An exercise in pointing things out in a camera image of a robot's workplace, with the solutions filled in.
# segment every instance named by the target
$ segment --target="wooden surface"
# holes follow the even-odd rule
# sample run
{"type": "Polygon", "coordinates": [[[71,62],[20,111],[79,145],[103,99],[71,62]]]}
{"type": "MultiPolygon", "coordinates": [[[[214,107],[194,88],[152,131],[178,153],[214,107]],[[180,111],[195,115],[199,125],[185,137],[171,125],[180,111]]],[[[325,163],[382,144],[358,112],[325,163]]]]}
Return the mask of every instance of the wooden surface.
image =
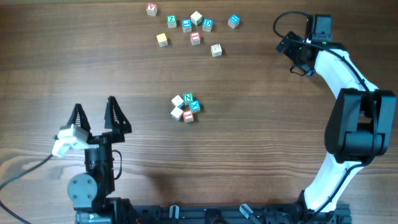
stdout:
{"type": "MultiPolygon", "coordinates": [[[[394,1],[158,1],[0,6],[0,180],[48,155],[52,136],[81,103],[92,131],[104,131],[109,95],[133,132],[115,145],[123,174],[110,196],[133,205],[262,205],[294,202],[321,166],[323,133],[335,99],[320,77],[291,75],[275,51],[274,19],[288,10],[333,16],[334,41],[380,88],[398,93],[398,20],[394,1]],[[214,20],[192,46],[166,15],[194,11],[214,20]],[[234,30],[228,17],[241,17],[234,30]],[[166,33],[160,48],[156,35],[166,33]],[[210,46],[221,44],[213,58],[210,46]],[[202,104],[195,122],[170,117],[170,100],[192,92],[202,104]]],[[[303,35],[305,18],[278,29],[303,35]]],[[[354,223],[396,223],[398,125],[386,155],[349,184],[354,223]]],[[[54,158],[1,192],[32,223],[73,223],[68,181],[84,172],[83,154],[54,158]]],[[[15,223],[0,211],[0,223],[15,223]]]]}

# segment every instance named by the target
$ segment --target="block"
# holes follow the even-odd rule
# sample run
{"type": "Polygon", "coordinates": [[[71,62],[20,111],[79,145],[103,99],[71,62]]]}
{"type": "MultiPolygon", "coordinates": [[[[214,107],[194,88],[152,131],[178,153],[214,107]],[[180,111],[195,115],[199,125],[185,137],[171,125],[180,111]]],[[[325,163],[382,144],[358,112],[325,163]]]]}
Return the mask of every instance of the block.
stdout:
{"type": "Polygon", "coordinates": [[[228,19],[228,25],[231,28],[236,28],[239,25],[241,18],[239,18],[239,16],[233,14],[229,19],[228,19]]]}
{"type": "Polygon", "coordinates": [[[184,122],[189,123],[193,121],[193,113],[192,111],[184,111],[183,112],[184,122]]]}
{"type": "Polygon", "coordinates": [[[193,94],[192,93],[186,93],[184,94],[184,104],[189,105],[193,101],[193,94]]]}
{"type": "Polygon", "coordinates": [[[211,32],[211,28],[213,27],[213,20],[212,19],[204,19],[202,26],[203,26],[203,31],[211,32]]]}
{"type": "Polygon", "coordinates": [[[182,108],[184,106],[184,101],[181,96],[177,95],[172,99],[172,104],[178,108],[182,108]]]}
{"type": "Polygon", "coordinates": [[[199,101],[195,100],[189,103],[189,108],[191,109],[192,113],[200,112],[200,104],[199,101]]]}
{"type": "Polygon", "coordinates": [[[175,15],[167,16],[167,26],[169,28],[176,28],[177,27],[177,19],[175,15]]]}
{"type": "Polygon", "coordinates": [[[147,5],[147,14],[150,16],[156,16],[157,14],[157,5],[154,3],[148,3],[147,5]]]}
{"type": "Polygon", "coordinates": [[[178,107],[175,107],[174,110],[170,113],[174,119],[179,121],[182,117],[183,110],[178,107]]]}
{"type": "Polygon", "coordinates": [[[191,15],[191,21],[196,26],[198,26],[201,23],[202,20],[203,20],[203,16],[201,16],[201,14],[198,11],[194,12],[191,15]]]}
{"type": "Polygon", "coordinates": [[[169,44],[169,43],[167,43],[166,34],[159,34],[156,36],[156,38],[159,43],[159,46],[161,46],[161,47],[167,46],[167,44],[169,44]]]}
{"type": "Polygon", "coordinates": [[[191,44],[192,45],[200,44],[200,34],[199,34],[199,32],[191,33],[191,44]]]}
{"type": "Polygon", "coordinates": [[[191,32],[192,31],[192,23],[190,19],[183,19],[182,23],[182,31],[183,32],[191,32]]]}
{"type": "Polygon", "coordinates": [[[213,57],[218,57],[223,53],[223,49],[221,49],[220,44],[212,45],[210,47],[210,49],[211,49],[211,54],[213,55],[213,57]]]}

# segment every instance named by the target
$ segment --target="cluster of blocks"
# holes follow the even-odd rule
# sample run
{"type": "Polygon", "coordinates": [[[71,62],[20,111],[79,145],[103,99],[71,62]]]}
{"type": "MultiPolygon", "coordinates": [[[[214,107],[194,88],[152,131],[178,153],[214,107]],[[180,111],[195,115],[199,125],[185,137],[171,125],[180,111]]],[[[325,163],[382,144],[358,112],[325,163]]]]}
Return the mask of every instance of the cluster of blocks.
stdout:
{"type": "MultiPolygon", "coordinates": [[[[154,3],[148,3],[147,6],[147,13],[150,16],[156,16],[157,14],[157,5],[154,3]]],[[[233,14],[229,19],[228,19],[228,25],[235,29],[240,22],[241,18],[239,18],[237,15],[233,14]]],[[[199,26],[199,24],[203,21],[202,25],[202,30],[205,32],[211,32],[211,28],[213,27],[213,20],[209,18],[203,18],[203,16],[198,12],[194,12],[191,15],[191,19],[183,19],[181,21],[182,24],[182,32],[191,32],[192,31],[192,24],[195,24],[196,26],[199,26]]],[[[177,27],[177,18],[175,15],[169,15],[167,16],[167,26],[169,28],[176,28],[177,27]]],[[[199,32],[192,32],[190,34],[191,38],[191,44],[192,45],[199,45],[200,44],[200,34],[199,32]]],[[[157,36],[157,41],[159,43],[160,47],[165,47],[169,43],[167,42],[167,37],[166,34],[159,34],[157,36]]],[[[221,49],[220,44],[212,45],[210,47],[211,54],[213,57],[218,57],[220,56],[223,51],[221,49]]]]}
{"type": "Polygon", "coordinates": [[[192,93],[186,93],[183,95],[183,97],[184,99],[177,95],[172,99],[172,104],[175,106],[175,108],[170,114],[177,121],[183,117],[184,122],[189,123],[193,121],[193,114],[200,112],[200,104],[199,101],[193,100],[192,93]],[[187,105],[189,105],[189,110],[184,111],[183,107],[187,105]]]}

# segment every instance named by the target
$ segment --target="wooden block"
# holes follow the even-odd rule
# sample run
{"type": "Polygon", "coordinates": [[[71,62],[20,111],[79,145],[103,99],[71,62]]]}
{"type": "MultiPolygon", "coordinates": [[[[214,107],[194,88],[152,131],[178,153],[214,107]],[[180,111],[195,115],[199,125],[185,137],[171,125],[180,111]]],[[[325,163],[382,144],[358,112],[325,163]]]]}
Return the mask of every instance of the wooden block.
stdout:
{"type": "Polygon", "coordinates": [[[203,20],[203,31],[211,32],[211,28],[213,27],[212,19],[204,19],[203,20]]]}
{"type": "Polygon", "coordinates": [[[184,106],[184,101],[181,96],[177,95],[172,99],[172,104],[178,108],[182,108],[184,106]]]}
{"type": "Polygon", "coordinates": [[[191,21],[196,26],[199,25],[202,20],[203,20],[203,16],[201,16],[201,14],[198,11],[194,12],[191,15],[191,21]]]}
{"type": "Polygon", "coordinates": [[[220,44],[212,45],[210,47],[210,49],[211,49],[211,54],[213,55],[213,57],[218,57],[221,54],[223,54],[223,49],[221,49],[220,44]]]}
{"type": "Polygon", "coordinates": [[[183,113],[183,111],[180,108],[175,107],[174,110],[170,114],[172,115],[172,117],[174,119],[179,121],[181,119],[181,117],[182,117],[182,113],[183,113]]]}
{"type": "Polygon", "coordinates": [[[176,28],[177,27],[177,19],[175,15],[167,16],[167,26],[169,28],[176,28]]]}
{"type": "Polygon", "coordinates": [[[166,34],[159,34],[156,36],[156,38],[159,43],[159,46],[161,46],[161,47],[167,46],[167,44],[169,44],[169,43],[167,43],[166,34]]]}
{"type": "Polygon", "coordinates": [[[189,123],[193,121],[193,113],[192,111],[184,111],[183,112],[184,122],[189,123]]]}
{"type": "Polygon", "coordinates": [[[182,31],[183,32],[191,32],[192,31],[192,23],[190,19],[183,19],[182,23],[182,31]]]}
{"type": "Polygon", "coordinates": [[[184,94],[184,104],[189,105],[193,101],[193,94],[192,93],[186,93],[184,94]]]}
{"type": "Polygon", "coordinates": [[[191,33],[191,44],[192,45],[200,44],[200,34],[199,34],[199,32],[191,33]]]}
{"type": "Polygon", "coordinates": [[[239,18],[239,16],[233,14],[229,19],[228,19],[228,25],[231,28],[236,28],[239,25],[241,18],[239,18]]]}
{"type": "Polygon", "coordinates": [[[200,104],[199,101],[195,100],[189,103],[189,108],[191,109],[192,113],[200,112],[200,104]]]}
{"type": "Polygon", "coordinates": [[[150,16],[156,16],[157,14],[157,5],[154,3],[148,3],[147,5],[147,14],[150,16]]]}

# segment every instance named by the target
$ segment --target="wood grain tabletop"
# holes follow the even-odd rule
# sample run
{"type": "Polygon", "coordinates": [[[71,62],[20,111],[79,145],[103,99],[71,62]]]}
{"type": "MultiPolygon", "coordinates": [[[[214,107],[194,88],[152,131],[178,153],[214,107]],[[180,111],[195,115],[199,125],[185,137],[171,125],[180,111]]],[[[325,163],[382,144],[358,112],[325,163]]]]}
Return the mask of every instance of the wood grain tabletop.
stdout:
{"type": "MultiPolygon", "coordinates": [[[[331,14],[333,40],[370,82],[398,94],[396,1],[157,1],[155,17],[145,1],[70,2],[0,5],[1,182],[51,153],[75,103],[93,133],[104,131],[112,95],[133,131],[114,145],[123,174],[110,197],[163,206],[294,202],[325,158],[335,98],[318,75],[290,74],[292,62],[275,51],[280,39],[272,23],[288,10],[331,14]],[[211,32],[193,26],[202,37],[193,46],[181,20],[195,11],[214,25],[211,32]],[[232,14],[241,18],[236,29],[227,25],[232,14]],[[167,15],[176,15],[177,28],[167,27],[167,15]],[[169,39],[164,48],[156,40],[161,33],[169,39]],[[218,58],[214,44],[223,49],[218,58]],[[170,115],[171,99],[184,93],[202,105],[190,124],[170,115]]],[[[305,23],[291,15],[278,29],[303,35],[305,23]]],[[[395,122],[386,154],[340,197],[354,223],[397,223],[397,132],[395,122]]],[[[73,223],[67,185],[84,171],[84,154],[68,152],[8,185],[0,198],[32,223],[73,223]]],[[[0,223],[17,221],[1,210],[0,223]]]]}

